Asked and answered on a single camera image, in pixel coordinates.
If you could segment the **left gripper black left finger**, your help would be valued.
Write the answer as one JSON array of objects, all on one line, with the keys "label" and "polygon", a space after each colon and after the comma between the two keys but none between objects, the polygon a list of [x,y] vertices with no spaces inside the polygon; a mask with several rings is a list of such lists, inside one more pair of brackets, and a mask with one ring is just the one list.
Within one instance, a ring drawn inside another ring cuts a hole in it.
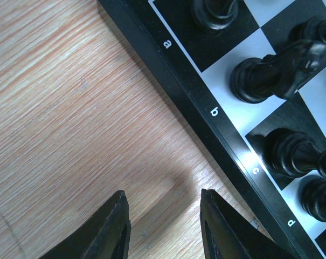
[{"label": "left gripper black left finger", "polygon": [[118,190],[41,258],[127,258],[130,234],[129,204],[125,192]]}]

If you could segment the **black white chess board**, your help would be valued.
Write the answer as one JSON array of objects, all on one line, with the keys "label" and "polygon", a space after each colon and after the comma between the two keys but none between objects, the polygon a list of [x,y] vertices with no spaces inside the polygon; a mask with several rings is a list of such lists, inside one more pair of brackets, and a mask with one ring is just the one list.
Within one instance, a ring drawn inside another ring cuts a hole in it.
[{"label": "black white chess board", "polygon": [[301,178],[274,172],[263,157],[265,137],[287,128],[326,149],[326,55],[309,80],[284,100],[258,104],[230,89],[233,69],[247,58],[275,55],[291,30],[312,17],[326,19],[326,1],[239,1],[235,21],[202,30],[193,1],[100,1],[181,114],[222,168],[270,239],[294,258],[326,258],[326,222],[301,205]]}]

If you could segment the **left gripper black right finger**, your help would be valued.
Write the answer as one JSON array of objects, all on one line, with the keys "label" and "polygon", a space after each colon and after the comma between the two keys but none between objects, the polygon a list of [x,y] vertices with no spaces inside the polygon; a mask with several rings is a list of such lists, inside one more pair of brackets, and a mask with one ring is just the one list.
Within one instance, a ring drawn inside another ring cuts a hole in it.
[{"label": "left gripper black right finger", "polygon": [[200,223],[206,258],[294,258],[213,189],[201,190]]}]

